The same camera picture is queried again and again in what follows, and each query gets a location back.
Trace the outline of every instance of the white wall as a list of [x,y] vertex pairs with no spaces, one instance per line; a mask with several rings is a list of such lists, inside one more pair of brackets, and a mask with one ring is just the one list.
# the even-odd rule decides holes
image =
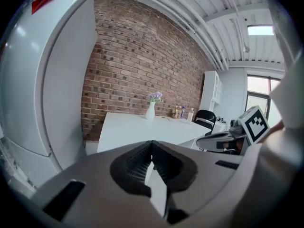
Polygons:
[[245,111],[247,72],[244,68],[232,68],[219,72],[218,76],[223,83],[223,93],[220,105],[214,107],[214,114],[224,117],[229,125]]

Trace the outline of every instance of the white ceiling beam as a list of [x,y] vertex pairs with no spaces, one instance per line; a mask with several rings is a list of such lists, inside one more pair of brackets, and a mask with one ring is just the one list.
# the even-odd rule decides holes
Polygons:
[[229,61],[229,68],[246,67],[246,68],[259,68],[268,69],[279,72],[285,72],[284,63],[272,63],[261,61]]
[[266,3],[254,3],[254,4],[239,6],[237,7],[237,10],[235,8],[231,8],[224,11],[220,11],[218,13],[214,13],[207,17],[204,17],[204,20],[207,24],[214,24],[219,21],[236,18],[238,15],[248,16],[251,15],[252,13],[264,12],[269,10],[269,8]]

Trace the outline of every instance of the black slot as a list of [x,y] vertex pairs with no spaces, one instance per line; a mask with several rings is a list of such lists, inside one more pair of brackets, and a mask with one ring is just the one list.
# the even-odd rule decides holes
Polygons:
[[218,161],[215,164],[223,166],[223,167],[227,167],[230,169],[234,169],[234,170],[236,170],[239,166],[239,164],[235,164],[235,163],[231,163],[231,162],[227,162],[227,161]]
[[82,182],[71,181],[45,206],[43,211],[52,218],[61,221],[84,187],[85,184]]

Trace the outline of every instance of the white cabinet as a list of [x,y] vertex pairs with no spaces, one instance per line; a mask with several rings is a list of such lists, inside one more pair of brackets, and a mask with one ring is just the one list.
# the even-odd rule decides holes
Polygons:
[[199,109],[213,112],[214,106],[220,104],[223,92],[223,84],[216,71],[208,71],[205,74],[203,94]]

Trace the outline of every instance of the black office chair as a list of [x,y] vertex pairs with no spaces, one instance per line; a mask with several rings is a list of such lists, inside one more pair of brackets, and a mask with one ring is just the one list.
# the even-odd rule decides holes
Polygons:
[[[204,122],[202,120],[198,120],[197,118],[202,118],[202,119],[208,120],[208,121],[212,122],[213,124]],[[195,118],[194,118],[194,122],[196,124],[201,125],[201,126],[206,127],[206,128],[209,128],[211,130],[210,132],[206,133],[205,136],[212,134],[212,130],[213,130],[214,125],[215,125],[215,121],[216,121],[215,114],[213,112],[206,111],[206,110],[199,110],[196,113]]]

